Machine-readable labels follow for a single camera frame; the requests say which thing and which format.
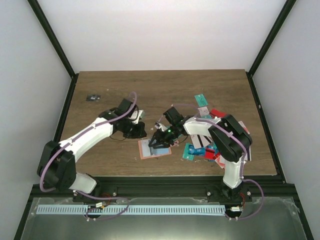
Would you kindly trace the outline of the teal VIP card small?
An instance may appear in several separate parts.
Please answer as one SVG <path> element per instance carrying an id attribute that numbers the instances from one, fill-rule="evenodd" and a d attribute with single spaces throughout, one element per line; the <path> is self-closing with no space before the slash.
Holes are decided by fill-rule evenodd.
<path id="1" fill-rule="evenodd" d="M 161 149 L 156 149 L 154 147 L 150 148 L 150 154 L 151 155 L 163 155 L 163 154 L 166 154 L 167 151 L 168 151 L 167 148 L 161 148 Z"/>

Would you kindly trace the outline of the pink leather card holder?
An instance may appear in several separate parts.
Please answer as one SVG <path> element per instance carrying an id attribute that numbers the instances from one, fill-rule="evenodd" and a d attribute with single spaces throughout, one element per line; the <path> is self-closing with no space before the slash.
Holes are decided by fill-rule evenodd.
<path id="1" fill-rule="evenodd" d="M 162 156 L 171 155 L 172 151 L 170 148 L 153 148 L 149 147 L 150 139 L 142 139 L 138 141 L 139 155 L 141 160 L 157 158 Z"/>

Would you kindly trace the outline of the white card magnetic stripe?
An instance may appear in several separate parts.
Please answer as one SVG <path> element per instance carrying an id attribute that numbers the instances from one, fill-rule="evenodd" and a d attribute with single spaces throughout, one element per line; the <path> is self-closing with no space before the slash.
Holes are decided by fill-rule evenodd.
<path id="1" fill-rule="evenodd" d="M 211 137 L 205 135 L 192 134 L 190 138 L 195 149 L 205 148 L 213 142 Z"/>

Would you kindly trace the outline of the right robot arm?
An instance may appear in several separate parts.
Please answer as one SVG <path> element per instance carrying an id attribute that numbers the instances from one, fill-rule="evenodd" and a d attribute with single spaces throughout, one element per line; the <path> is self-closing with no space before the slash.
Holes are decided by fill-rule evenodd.
<path id="1" fill-rule="evenodd" d="M 239 185 L 243 181 L 245 157 L 253 143 L 250 134 L 230 114 L 217 118 L 183 116 L 175 107 L 163 113 L 170 127 L 157 122 L 156 132 L 148 146 L 154 149 L 169 148 L 181 136 L 206 137 L 217 147 L 226 160 L 222 188 L 223 198 L 229 202 L 240 196 Z"/>

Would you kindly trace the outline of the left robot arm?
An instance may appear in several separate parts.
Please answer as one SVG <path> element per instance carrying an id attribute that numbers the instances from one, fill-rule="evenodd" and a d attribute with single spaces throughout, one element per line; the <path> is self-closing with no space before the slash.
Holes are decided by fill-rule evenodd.
<path id="1" fill-rule="evenodd" d="M 84 193 L 91 202 L 102 196 L 98 182 L 86 173 L 77 172 L 77 161 L 97 143 L 121 132 L 125 139 L 146 137 L 145 112 L 136 101 L 124 98 L 119 106 L 101 112 L 80 132 L 68 139 L 45 144 L 37 168 L 39 187 L 43 192 L 72 190 Z"/>

